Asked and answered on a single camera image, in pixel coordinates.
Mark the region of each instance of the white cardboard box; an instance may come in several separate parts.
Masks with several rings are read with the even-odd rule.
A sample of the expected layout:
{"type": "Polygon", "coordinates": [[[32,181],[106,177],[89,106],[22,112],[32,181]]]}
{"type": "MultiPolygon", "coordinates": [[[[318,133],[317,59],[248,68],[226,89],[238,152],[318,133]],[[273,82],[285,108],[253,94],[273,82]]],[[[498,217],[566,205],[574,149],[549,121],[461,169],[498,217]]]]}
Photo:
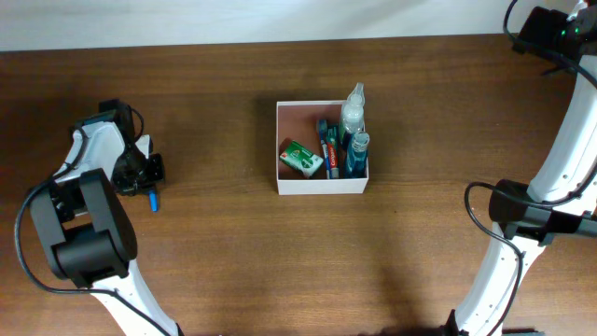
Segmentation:
{"type": "Polygon", "coordinates": [[[369,181],[369,163],[364,178],[326,179],[325,164],[312,179],[306,179],[280,161],[280,145],[286,138],[298,141],[322,156],[316,130],[318,119],[338,123],[344,101],[278,102],[276,106],[276,180],[280,195],[363,193],[369,181]]]}

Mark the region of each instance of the clear spray bottle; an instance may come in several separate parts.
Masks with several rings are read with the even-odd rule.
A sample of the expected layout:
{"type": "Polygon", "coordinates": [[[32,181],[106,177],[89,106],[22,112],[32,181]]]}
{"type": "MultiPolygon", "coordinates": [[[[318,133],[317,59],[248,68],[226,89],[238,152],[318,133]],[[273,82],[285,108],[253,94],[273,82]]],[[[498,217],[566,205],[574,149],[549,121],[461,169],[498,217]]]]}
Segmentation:
{"type": "Polygon", "coordinates": [[[353,92],[342,104],[340,114],[340,144],[344,150],[348,148],[351,138],[365,128],[365,89],[363,83],[357,83],[353,92]]]}

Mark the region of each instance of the bottle cap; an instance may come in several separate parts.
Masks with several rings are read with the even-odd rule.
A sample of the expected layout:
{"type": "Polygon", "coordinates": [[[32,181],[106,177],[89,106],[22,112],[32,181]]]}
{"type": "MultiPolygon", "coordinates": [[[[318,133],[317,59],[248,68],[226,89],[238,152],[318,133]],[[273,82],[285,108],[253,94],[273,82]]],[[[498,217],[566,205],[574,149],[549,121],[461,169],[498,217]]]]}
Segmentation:
{"type": "Polygon", "coordinates": [[[365,132],[359,132],[353,135],[352,141],[353,150],[356,152],[364,152],[369,146],[369,134],[365,132]]]}

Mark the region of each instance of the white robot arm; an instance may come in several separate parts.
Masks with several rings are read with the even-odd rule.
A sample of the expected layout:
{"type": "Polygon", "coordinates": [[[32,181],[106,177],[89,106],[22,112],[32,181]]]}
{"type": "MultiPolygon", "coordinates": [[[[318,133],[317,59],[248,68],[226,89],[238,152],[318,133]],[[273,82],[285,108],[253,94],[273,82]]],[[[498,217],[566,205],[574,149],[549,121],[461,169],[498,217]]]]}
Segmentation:
{"type": "MultiPolygon", "coordinates": [[[[581,8],[580,12],[576,8],[574,17],[569,17],[568,22],[574,22],[572,19],[587,21],[588,17],[594,21],[594,18],[597,18],[595,8],[589,7],[590,11],[585,8],[587,6],[581,8]]],[[[533,15],[535,18],[537,15],[541,16],[543,23],[547,17],[557,16],[560,21],[564,18],[563,14],[547,13],[542,8],[535,9],[531,18],[534,18],[533,15]]],[[[533,20],[529,21],[525,24],[527,31],[525,32],[523,28],[521,37],[533,41],[537,37],[536,30],[545,27],[534,25],[533,20]]],[[[588,41],[586,37],[568,36],[567,40],[564,39],[567,34],[592,34],[590,32],[592,29],[594,29],[592,26],[588,27],[583,21],[566,23],[565,28],[557,30],[557,34],[562,37],[559,44],[555,47],[541,47],[570,50],[574,46],[579,50],[587,50],[582,47],[582,44],[588,41]]],[[[546,58],[552,56],[549,53],[543,53],[537,45],[530,47],[535,49],[526,51],[546,58]]],[[[597,56],[584,55],[579,65],[590,75],[597,77],[597,56]]],[[[566,64],[559,64],[559,66],[564,68],[566,64]]],[[[485,336],[497,327],[493,334],[501,335],[500,318],[508,308],[509,299],[517,282],[519,266],[522,267],[520,283],[554,236],[558,234],[597,236],[597,223],[590,218],[597,200],[597,179],[595,179],[594,168],[596,158],[597,90],[594,83],[590,83],[585,76],[579,75],[572,101],[555,143],[528,189],[525,186],[515,186],[516,188],[510,189],[508,183],[500,182],[504,186],[503,191],[518,189],[516,190],[518,194],[526,194],[531,202],[553,203],[566,198],[571,200],[550,207],[549,211],[547,209],[539,211],[516,203],[504,202],[499,195],[493,194],[490,203],[490,217],[496,220],[493,223],[493,233],[506,237],[524,253],[523,263],[522,265],[519,263],[517,255],[510,246],[495,239],[491,240],[473,287],[455,311],[453,321],[457,326],[458,334],[467,332],[470,336],[485,336]]]]}

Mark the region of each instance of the wood grain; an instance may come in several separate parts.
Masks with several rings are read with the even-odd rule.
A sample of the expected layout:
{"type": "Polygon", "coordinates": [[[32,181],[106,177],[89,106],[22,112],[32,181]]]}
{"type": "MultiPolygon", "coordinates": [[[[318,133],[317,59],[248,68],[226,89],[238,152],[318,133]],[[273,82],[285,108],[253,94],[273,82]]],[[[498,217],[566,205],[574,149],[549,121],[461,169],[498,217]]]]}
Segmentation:
{"type": "MultiPolygon", "coordinates": [[[[69,148],[67,127],[119,97],[162,154],[161,209],[122,198],[139,265],[186,335],[347,335],[445,322],[489,238],[465,184],[528,182],[547,157],[574,79],[509,51],[500,35],[87,49],[0,54],[0,330],[118,335],[89,297],[49,295],[19,268],[17,208],[69,148]],[[277,101],[343,99],[366,84],[363,195],[281,197],[277,101]]],[[[488,195],[474,195],[487,220],[488,195]]],[[[30,218],[25,255],[54,279],[30,218]]],[[[527,275],[507,326],[597,329],[597,253],[559,239],[527,275]]]]}

